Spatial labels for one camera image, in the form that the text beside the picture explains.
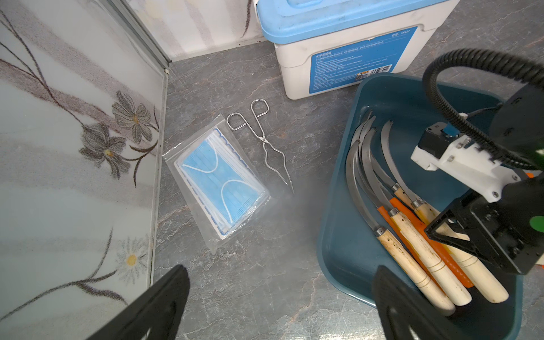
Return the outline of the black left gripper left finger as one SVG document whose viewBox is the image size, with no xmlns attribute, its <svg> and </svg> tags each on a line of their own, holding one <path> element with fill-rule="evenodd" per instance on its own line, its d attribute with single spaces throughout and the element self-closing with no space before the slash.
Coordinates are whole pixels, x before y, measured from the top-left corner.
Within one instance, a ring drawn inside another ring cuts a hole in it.
<svg viewBox="0 0 544 340">
<path fill-rule="evenodd" d="M 90 339 L 175 339 L 190 291 L 187 269 L 174 266 Z"/>
</svg>

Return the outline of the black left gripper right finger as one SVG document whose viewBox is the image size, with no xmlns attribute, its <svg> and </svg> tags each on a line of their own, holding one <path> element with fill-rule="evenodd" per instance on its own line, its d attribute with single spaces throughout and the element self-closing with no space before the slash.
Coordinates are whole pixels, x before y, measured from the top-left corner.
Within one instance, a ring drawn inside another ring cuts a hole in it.
<svg viewBox="0 0 544 340">
<path fill-rule="evenodd" d="M 372 292 L 387 339 L 463 338 L 459 328 L 387 267 L 378 267 Z"/>
</svg>

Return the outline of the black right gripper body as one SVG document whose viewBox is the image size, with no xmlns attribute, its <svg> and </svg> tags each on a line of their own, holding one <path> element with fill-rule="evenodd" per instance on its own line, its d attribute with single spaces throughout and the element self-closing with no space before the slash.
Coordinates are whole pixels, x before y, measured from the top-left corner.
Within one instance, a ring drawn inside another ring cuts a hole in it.
<svg viewBox="0 0 544 340">
<path fill-rule="evenodd" d="M 543 175 L 508 184 L 489 203 L 470 189 L 426 227 L 433 241 L 526 275 L 543 258 Z"/>
</svg>

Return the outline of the wooden handle sickle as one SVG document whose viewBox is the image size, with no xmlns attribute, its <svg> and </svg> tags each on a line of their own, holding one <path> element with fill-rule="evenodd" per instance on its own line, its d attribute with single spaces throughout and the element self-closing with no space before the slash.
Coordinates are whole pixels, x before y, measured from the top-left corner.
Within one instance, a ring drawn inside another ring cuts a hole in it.
<svg viewBox="0 0 544 340">
<path fill-rule="evenodd" d="M 366 169 L 364 167 L 364 164 L 366 163 L 366 152 L 369 150 L 369 148 L 364 147 L 364 140 L 365 140 L 365 137 L 368 134 L 368 132 L 371 130 L 374 120 L 375 120 L 375 116 L 373 116 L 371 113 L 369 113 L 367 121 L 361 124 L 362 129 L 361 129 L 360 136 L 358 138 L 358 140 L 360 142 L 359 159 L 360 159 L 361 168 L 362 168 L 362 172 L 363 172 L 363 174 L 362 174 L 362 177 L 364 178 L 363 181 L 364 181 L 365 187 L 367 188 L 367 191 L 368 191 L 367 195 L 369 196 L 371 201 L 374 202 L 374 204 L 377 207 L 379 207 L 379 206 L 382 206 L 381 201 L 378 199 L 377 195 L 375 194 L 375 191 L 371 187 L 370 181 L 368 180 L 367 171 L 366 171 Z M 383 183 L 385 183 L 386 186 L 387 186 L 387 188 L 385 188 L 381 184 L 383 194 L 385 196 L 389 197 L 390 196 L 389 191 L 392 191 L 392 193 L 399 200 L 401 200 L 407 207 L 411 208 L 412 207 L 411 206 L 411 201 L 409 200 L 407 194 L 402 190 L 402 188 L 400 187 L 398 182 L 394 181 L 393 179 L 391 179 L 386 174 L 385 170 L 375 160 L 375 157 L 372 157 L 372 162 L 371 163 L 372 163 L 372 167 L 373 167 L 373 170 L 374 170 L 375 174 L 378 176 L 378 179 L 381 180 Z"/>
<path fill-rule="evenodd" d="M 357 164 L 356 158 L 358 154 L 360 142 L 356 141 L 350 147 L 346 161 L 346 178 L 347 186 L 352 201 L 354 202 L 359 214 L 365 220 L 366 224 L 371 228 L 378 241 L 398 263 L 400 268 L 408 275 L 412 282 L 418 287 L 420 292 L 427 300 L 442 314 L 450 316 L 456 311 L 455 305 L 440 289 L 436 283 L 429 277 L 415 259 L 405 250 L 400 241 L 389 231 L 379 225 L 375 218 L 370 214 L 364 200 L 359 193 L 356 182 Z"/>
<path fill-rule="evenodd" d="M 446 293 L 451 302 L 457 306 L 467 305 L 472 301 L 472 296 L 463 284 L 458 280 L 455 274 L 446 266 L 442 258 L 430 246 L 430 244 L 417 231 L 409 218 L 387 199 L 382 184 L 374 173 L 372 166 L 371 143 L 375 135 L 376 128 L 371 127 L 361 140 L 361 161 L 364 167 L 364 173 L 377 199 L 388 211 L 392 221 L 398 226 L 401 234 L 406 238 L 415 252 L 419 255 L 423 265 L 429 270 L 429 273 L 435 279 L 436 283 Z"/>
<path fill-rule="evenodd" d="M 382 127 L 382 153 L 390 171 L 392 172 L 392 175 L 395 177 L 396 182 L 398 182 L 402 190 L 407 194 L 409 200 L 411 201 L 412 207 L 410 209 L 427 227 L 427 225 L 436 217 L 436 212 L 427 202 L 423 201 L 410 189 L 408 189 L 405 182 L 402 180 L 390 152 L 390 131 L 392 124 L 393 122 L 390 120 Z M 461 270 L 473 282 L 474 287 L 476 287 L 476 289 L 486 300 L 488 300 L 490 303 L 503 303 L 509 298 L 507 290 L 484 265 L 484 263 L 480 261 L 480 259 L 455 247 L 451 247 L 449 245 L 443 246 L 450 253 L 453 260 L 460 266 Z"/>
</svg>

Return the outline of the orange handle sickle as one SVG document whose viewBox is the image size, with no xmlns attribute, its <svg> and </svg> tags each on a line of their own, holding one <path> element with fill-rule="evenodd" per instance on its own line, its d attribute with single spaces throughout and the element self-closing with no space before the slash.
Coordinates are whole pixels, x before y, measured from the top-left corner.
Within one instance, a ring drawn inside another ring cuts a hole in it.
<svg viewBox="0 0 544 340">
<path fill-rule="evenodd" d="M 383 183 L 381 180 L 379 181 L 382 183 L 382 185 L 384 185 L 385 188 L 387 188 L 385 183 Z M 426 236 L 424 233 L 424 228 L 426 227 L 426 225 L 419 219 L 416 214 L 414 214 L 414 212 L 410 208 L 408 208 L 401 200 L 399 200 L 392 193 L 392 191 L 389 192 L 392 196 L 391 203 L 393 203 L 399 211 L 401 211 L 408 217 L 408 219 L 412 222 L 419 234 L 423 236 L 423 238 L 427 242 L 429 242 L 431 248 L 439 255 L 439 257 L 444 261 L 446 266 L 449 267 L 450 270 L 452 270 L 457 279 L 459 279 L 466 288 L 472 288 L 474 286 L 473 282 L 469 279 L 469 277 L 466 276 L 466 274 L 461 270 L 460 266 L 453 260 L 446 248 L 438 242 L 431 241 L 429 237 Z"/>
<path fill-rule="evenodd" d="M 419 258 L 418 253 L 413 248 L 413 246 L 410 244 L 410 242 L 406 239 L 406 237 L 402 234 L 401 229 L 398 227 L 398 225 L 391 219 L 390 211 L 397 207 L 394 206 L 393 203 L 391 203 L 392 196 L 390 195 L 390 192 L 382 185 L 382 183 L 377 179 L 376 181 L 378 184 L 375 186 L 376 188 L 379 188 L 379 191 L 376 191 L 374 187 L 370 184 L 370 181 L 368 180 L 368 177 L 366 175 L 366 171 L 364 170 L 363 166 L 363 141 L 367 133 L 371 130 L 373 127 L 373 123 L 375 121 L 375 116 L 370 116 L 370 118 L 365 121 L 364 123 L 361 123 L 361 125 L 357 128 L 356 132 L 354 133 L 354 137 L 352 138 L 351 144 L 354 144 L 355 141 L 360 142 L 359 151 L 358 151 L 358 162 L 360 164 L 359 172 L 361 173 L 359 176 L 361 177 L 361 186 L 364 187 L 364 191 L 366 192 L 366 195 L 371 199 L 371 201 L 374 203 L 374 206 L 378 209 L 378 212 L 382 215 L 384 220 L 391 226 L 391 228 L 395 231 L 395 234 L 400 238 L 403 245 L 406 246 L 408 251 L 411 253 L 411 255 L 415 258 L 417 263 L 422 267 L 422 269 L 429 275 L 429 277 L 433 280 L 433 282 L 436 283 L 435 278 L 431 275 L 430 271 L 422 260 Z"/>
</svg>

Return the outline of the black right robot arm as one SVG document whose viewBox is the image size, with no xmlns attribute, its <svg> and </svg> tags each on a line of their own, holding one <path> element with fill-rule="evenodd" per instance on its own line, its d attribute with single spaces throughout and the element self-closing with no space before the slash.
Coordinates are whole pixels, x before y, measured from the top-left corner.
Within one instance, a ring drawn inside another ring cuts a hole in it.
<svg viewBox="0 0 544 340">
<path fill-rule="evenodd" d="M 488 131 L 470 122 L 439 91 L 437 79 L 468 67 L 522 83 L 495 107 Z M 442 170 L 467 186 L 426 227 L 434 241 L 525 275 L 543 259 L 543 66 L 504 52 L 458 49 L 424 72 L 427 99 L 443 116 L 412 153 L 427 171 Z"/>
</svg>

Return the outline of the teal plastic tray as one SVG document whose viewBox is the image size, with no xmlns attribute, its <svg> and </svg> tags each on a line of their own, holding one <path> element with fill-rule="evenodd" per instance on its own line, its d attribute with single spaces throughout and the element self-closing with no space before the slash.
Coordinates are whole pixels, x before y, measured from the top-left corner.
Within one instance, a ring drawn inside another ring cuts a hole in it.
<svg viewBox="0 0 544 340">
<path fill-rule="evenodd" d="M 462 111 L 492 107 L 502 101 L 494 94 L 477 89 L 443 82 L 439 83 L 439 87 L 446 99 Z M 368 117 L 370 109 L 376 117 L 373 126 L 377 130 L 381 130 L 388 120 L 393 120 L 390 139 L 392 157 L 402 178 L 413 191 L 443 211 L 468 187 L 442 171 L 429 174 L 410 159 L 424 129 L 443 121 L 427 100 L 421 78 L 379 74 L 360 83 L 331 178 L 322 215 L 317 257 L 325 277 L 335 288 L 375 307 L 372 283 L 380 265 L 388 267 L 409 289 L 424 297 L 376 239 L 360 216 L 348 190 L 345 165 L 351 139 L 357 127 Z M 459 307 L 458 314 L 450 320 L 472 339 L 515 339 L 523 314 L 523 278 L 504 273 L 488 263 L 486 266 L 507 289 L 509 299 L 504 303 L 492 304 L 471 288 L 472 303 Z"/>
</svg>

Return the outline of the white box with blue lid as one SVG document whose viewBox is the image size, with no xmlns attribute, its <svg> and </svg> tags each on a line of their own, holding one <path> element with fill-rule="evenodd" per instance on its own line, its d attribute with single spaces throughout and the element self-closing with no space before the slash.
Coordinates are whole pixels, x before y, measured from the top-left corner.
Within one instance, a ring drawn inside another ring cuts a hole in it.
<svg viewBox="0 0 544 340">
<path fill-rule="evenodd" d="M 458 0 L 252 4 L 274 44 L 286 96 L 297 100 L 405 71 Z"/>
</svg>

